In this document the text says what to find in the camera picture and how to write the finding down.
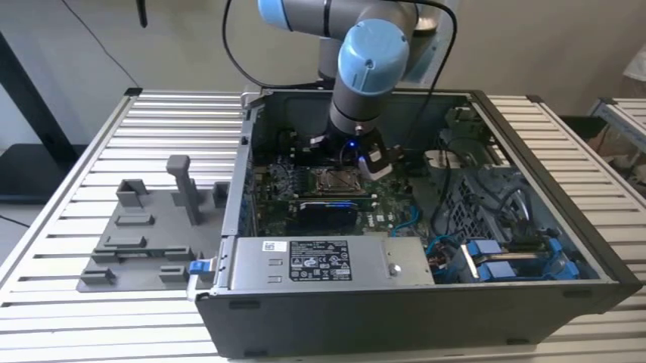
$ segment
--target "blue latch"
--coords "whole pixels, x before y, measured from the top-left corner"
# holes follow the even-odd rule
[[[559,253],[563,250],[563,246],[561,245],[561,242],[557,238],[549,239],[549,247],[554,253]]]
[[[466,244],[466,248],[471,256],[503,252],[497,240],[470,240]]]
[[[563,269],[554,274],[557,280],[577,280],[578,279],[578,268],[574,262],[569,261]]]
[[[515,272],[507,261],[485,262],[478,267],[481,281],[497,281],[515,278]]]
[[[211,261],[191,261],[188,273],[191,275],[206,275],[211,272]]]

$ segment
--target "metal rail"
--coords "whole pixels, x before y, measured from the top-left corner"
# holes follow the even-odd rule
[[[210,335],[183,290],[78,293],[76,280],[116,205],[122,178],[171,188],[163,160],[188,154],[198,185],[228,179],[240,132],[240,96],[144,92],[123,101],[3,269],[0,363],[218,362]],[[491,97],[514,129],[604,237],[646,281],[646,208],[543,104]],[[605,315],[574,319],[533,352],[510,347],[357,355],[353,361],[644,361],[646,289]],[[349,361],[349,357],[305,361]]]
[[[646,152],[646,99],[601,98],[590,110]]]

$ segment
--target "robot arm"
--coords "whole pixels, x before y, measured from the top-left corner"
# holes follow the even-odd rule
[[[342,41],[341,47],[329,47],[338,54],[322,56],[337,59],[338,81],[326,136],[317,141],[325,139],[337,150],[355,141],[365,176],[381,178],[391,171],[391,153],[375,123],[391,90],[417,62],[410,54],[423,54],[417,47],[429,44],[413,38],[421,16],[417,5],[382,0],[259,0],[259,10],[270,24]]]

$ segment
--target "barcode sticker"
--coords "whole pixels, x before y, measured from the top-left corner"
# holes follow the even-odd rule
[[[263,241],[263,252],[287,252],[287,241],[286,240]]]

